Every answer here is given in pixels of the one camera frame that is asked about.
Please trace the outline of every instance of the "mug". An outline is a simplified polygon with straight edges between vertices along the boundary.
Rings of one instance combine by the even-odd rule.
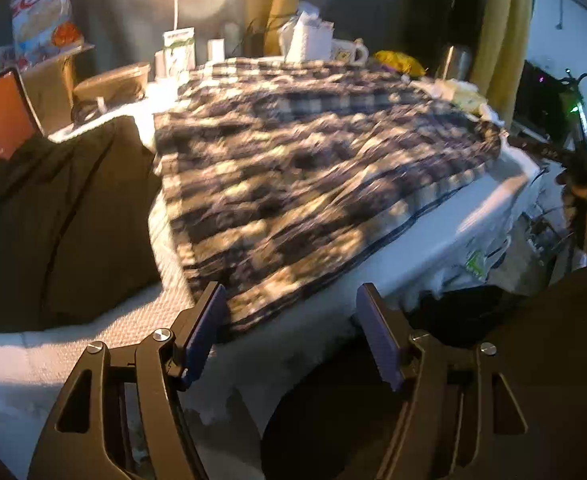
[[[363,40],[331,41],[331,59],[353,65],[364,65],[369,58],[369,49],[363,44]]]

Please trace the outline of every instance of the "mug handle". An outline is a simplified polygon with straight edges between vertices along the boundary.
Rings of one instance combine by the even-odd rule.
[[[369,59],[369,49],[363,44],[362,40],[355,40],[355,51],[360,52],[360,59],[356,61],[356,56],[354,56],[353,64],[359,66],[364,65],[367,62],[367,59]]]

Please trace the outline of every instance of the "screw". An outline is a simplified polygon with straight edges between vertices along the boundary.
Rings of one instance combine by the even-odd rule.
[[[154,330],[154,340],[167,341],[171,337],[171,330],[168,328],[157,328]]]
[[[480,345],[480,351],[484,355],[489,355],[489,356],[497,354],[496,345],[494,345],[493,343],[483,343],[482,345]]]
[[[90,354],[97,354],[102,350],[103,346],[105,345],[102,341],[91,342],[87,345],[87,352]]]
[[[413,342],[416,342],[418,339],[428,336],[429,332],[427,332],[426,330],[416,330],[416,332],[412,332],[411,333],[411,340]]]

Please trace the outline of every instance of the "snack bag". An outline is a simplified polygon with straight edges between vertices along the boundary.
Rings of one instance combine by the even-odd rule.
[[[83,41],[70,0],[11,0],[16,62],[21,70]]]

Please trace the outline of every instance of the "plaid blanket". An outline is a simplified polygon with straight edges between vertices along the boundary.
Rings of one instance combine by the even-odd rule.
[[[231,334],[310,296],[483,174],[499,128],[400,76],[235,59],[194,71],[155,116],[164,195],[198,297]]]

